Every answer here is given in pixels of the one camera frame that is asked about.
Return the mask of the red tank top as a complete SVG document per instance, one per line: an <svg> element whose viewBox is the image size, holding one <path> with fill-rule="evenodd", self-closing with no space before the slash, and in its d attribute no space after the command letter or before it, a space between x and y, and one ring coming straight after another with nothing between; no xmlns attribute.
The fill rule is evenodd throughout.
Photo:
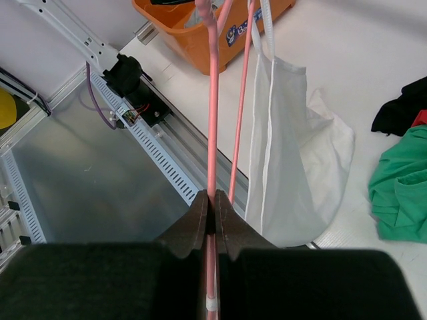
<svg viewBox="0 0 427 320"><path fill-rule="evenodd" d="M413 121L411 127L416 127L419 125L427 125L427 110L421 110L415 120Z"/></svg>

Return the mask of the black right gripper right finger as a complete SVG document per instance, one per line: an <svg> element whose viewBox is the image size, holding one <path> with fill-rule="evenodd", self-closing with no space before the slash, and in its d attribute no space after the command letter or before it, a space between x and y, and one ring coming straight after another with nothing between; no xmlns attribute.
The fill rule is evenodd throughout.
<svg viewBox="0 0 427 320"><path fill-rule="evenodd" d="M384 252L280 249L215 196L221 319L419 319Z"/></svg>

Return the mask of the pink wire hanger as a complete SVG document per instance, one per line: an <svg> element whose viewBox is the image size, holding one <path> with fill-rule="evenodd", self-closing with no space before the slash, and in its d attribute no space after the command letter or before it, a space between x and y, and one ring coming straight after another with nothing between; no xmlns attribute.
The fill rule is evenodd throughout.
<svg viewBox="0 0 427 320"><path fill-rule="evenodd" d="M217 138L218 138L218 93L219 93L219 49L218 36L225 25L228 13L233 1L224 1L218 22L211 8L211 1L195 1L199 16L208 30L209 40L209 120L208 120L208 148L207 148L207 196L209 205L207 208L207 235L206 235L206 319L218 319L218 298L216 291L216 239L214 200L216 194L216 164L217 164ZM238 115L238 124L235 138L235 159L230 181L230 201L233 201L234 185L238 162L238 149L240 146L240 128L244 106L244 95L246 89L246 76L248 73L248 58L251 43L252 23L254 22L254 1L248 1L248 30L246 33L245 62L241 83L241 101Z"/></svg>

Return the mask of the white tank top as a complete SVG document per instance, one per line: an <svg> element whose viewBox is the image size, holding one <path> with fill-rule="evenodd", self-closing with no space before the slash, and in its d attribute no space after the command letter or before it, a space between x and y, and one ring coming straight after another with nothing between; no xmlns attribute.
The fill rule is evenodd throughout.
<svg viewBox="0 0 427 320"><path fill-rule="evenodd" d="M333 221L348 181L354 131L307 92L306 68L275 53L272 8L264 31L251 29L257 54L249 187L244 218L277 247L316 240Z"/></svg>

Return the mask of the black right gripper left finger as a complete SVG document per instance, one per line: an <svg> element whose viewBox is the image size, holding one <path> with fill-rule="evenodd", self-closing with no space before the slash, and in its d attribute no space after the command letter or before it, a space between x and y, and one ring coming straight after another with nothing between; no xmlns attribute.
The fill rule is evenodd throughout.
<svg viewBox="0 0 427 320"><path fill-rule="evenodd" d="M32 244L1 273L2 319L204 319L209 199L147 243Z"/></svg>

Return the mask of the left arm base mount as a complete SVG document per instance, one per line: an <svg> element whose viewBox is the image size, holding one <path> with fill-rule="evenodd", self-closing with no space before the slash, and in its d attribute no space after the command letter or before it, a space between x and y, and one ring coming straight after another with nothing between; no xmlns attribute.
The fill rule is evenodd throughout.
<svg viewBox="0 0 427 320"><path fill-rule="evenodd" d="M117 88L119 95L131 105L130 110L123 114L123 118L130 125L141 119L153 127L171 113L166 103L141 79L121 82Z"/></svg>

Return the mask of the black tank top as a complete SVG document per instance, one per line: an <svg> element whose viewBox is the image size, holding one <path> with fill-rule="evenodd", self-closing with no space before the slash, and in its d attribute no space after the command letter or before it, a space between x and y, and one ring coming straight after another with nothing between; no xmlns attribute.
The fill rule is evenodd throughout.
<svg viewBox="0 0 427 320"><path fill-rule="evenodd" d="M402 137L421 110L426 109L426 77L401 89L401 95L381 106L371 132Z"/></svg>

